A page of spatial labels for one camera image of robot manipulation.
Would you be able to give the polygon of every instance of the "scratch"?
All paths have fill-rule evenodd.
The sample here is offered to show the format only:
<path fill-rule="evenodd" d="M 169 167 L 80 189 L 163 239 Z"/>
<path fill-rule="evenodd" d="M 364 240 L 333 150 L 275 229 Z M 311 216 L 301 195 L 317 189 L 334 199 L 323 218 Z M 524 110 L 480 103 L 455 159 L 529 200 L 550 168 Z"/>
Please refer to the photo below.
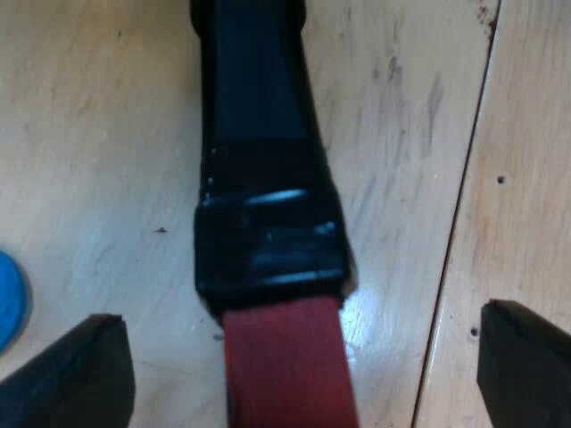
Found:
<path fill-rule="evenodd" d="M 444 88 L 440 79 L 440 74 L 434 79 L 430 94 L 428 95 L 428 146 L 423 150 L 423 157 L 427 157 L 432 152 L 433 135 L 434 135 L 434 120 L 440 109 L 440 104 L 443 100 Z"/>
<path fill-rule="evenodd" d="M 95 265 L 96 266 L 99 264 L 99 262 L 101 260 L 103 260 L 103 257 L 105 257 L 105 255 L 113 249 L 114 246 L 115 246 L 115 243 L 110 243 L 109 245 L 106 245 L 105 248 L 103 248 L 101 250 L 101 252 L 97 256 L 97 259 L 95 259 Z"/>
<path fill-rule="evenodd" d="M 386 186 L 385 186 L 385 189 L 383 191 L 383 203 L 386 203 L 388 201 L 389 196 L 391 195 L 391 192 L 393 191 L 394 182 L 395 182 L 394 174 L 391 174 L 388 177 L 388 179 L 386 180 Z"/>
<path fill-rule="evenodd" d="M 363 200 L 360 203 L 359 209 L 357 210 L 357 214 L 355 215 L 355 221 L 353 223 L 354 226 L 352 232 L 354 232 L 357 229 L 359 223 L 361 222 L 362 217 L 365 214 L 365 211 L 367 210 L 367 206 L 371 199 L 371 195 L 375 190 L 376 184 L 377 184 L 377 176 L 372 176 L 367 183 L 367 188 L 365 189 L 365 193 L 363 194 Z"/>

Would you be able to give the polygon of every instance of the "red strap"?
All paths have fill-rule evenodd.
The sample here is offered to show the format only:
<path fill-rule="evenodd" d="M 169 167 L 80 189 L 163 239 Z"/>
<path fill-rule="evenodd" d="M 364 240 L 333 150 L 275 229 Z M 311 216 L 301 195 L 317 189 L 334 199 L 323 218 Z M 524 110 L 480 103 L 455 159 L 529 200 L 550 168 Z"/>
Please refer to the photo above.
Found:
<path fill-rule="evenodd" d="M 357 428 L 338 300 L 223 316 L 230 428 Z"/>

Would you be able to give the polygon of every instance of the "wood grain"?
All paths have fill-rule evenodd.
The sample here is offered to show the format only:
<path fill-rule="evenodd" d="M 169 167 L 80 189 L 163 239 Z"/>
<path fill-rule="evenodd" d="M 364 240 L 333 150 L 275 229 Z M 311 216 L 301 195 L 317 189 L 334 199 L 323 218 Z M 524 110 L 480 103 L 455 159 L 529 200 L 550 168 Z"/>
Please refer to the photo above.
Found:
<path fill-rule="evenodd" d="M 482 8 L 495 6 L 308 6 L 310 78 L 360 269 L 342 321 L 361 424 L 410 426 L 483 79 Z M 88 314 L 121 313 L 132 426 L 224 426 L 221 331 L 194 293 L 187 1 L 5 0 L 0 40 L 0 249 L 34 300 L 0 375 Z"/>
<path fill-rule="evenodd" d="M 470 332 L 490 298 L 571 331 L 570 54 L 569 2 L 502 2 L 418 427 L 491 426 Z"/>

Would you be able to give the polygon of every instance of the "blue plastic lid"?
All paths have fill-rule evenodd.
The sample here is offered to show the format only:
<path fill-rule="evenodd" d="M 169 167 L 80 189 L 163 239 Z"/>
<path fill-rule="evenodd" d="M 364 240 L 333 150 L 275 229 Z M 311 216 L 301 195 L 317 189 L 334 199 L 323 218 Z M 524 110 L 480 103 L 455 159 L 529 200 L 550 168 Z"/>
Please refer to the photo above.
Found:
<path fill-rule="evenodd" d="M 28 292 L 16 264 L 0 251 L 0 352 L 20 331 L 28 310 Z"/>

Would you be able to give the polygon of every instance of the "light wooden surface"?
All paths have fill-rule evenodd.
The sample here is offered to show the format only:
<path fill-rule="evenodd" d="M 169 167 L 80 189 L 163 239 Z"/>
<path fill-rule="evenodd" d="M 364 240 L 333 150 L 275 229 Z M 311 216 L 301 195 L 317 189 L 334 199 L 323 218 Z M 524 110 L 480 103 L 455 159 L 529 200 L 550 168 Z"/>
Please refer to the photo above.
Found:
<path fill-rule="evenodd" d="M 490 298 L 571 331 L 569 58 L 568 1 L 502 2 L 418 427 L 491 426 L 470 334 Z"/>
<path fill-rule="evenodd" d="M 361 424 L 408 427 L 487 56 L 478 16 L 494 4 L 308 3 L 310 76 L 360 269 L 342 322 Z M 121 313 L 132 426 L 225 426 L 221 331 L 194 293 L 187 1 L 4 0 L 0 58 L 0 249 L 34 299 L 0 376 L 88 314 Z"/>

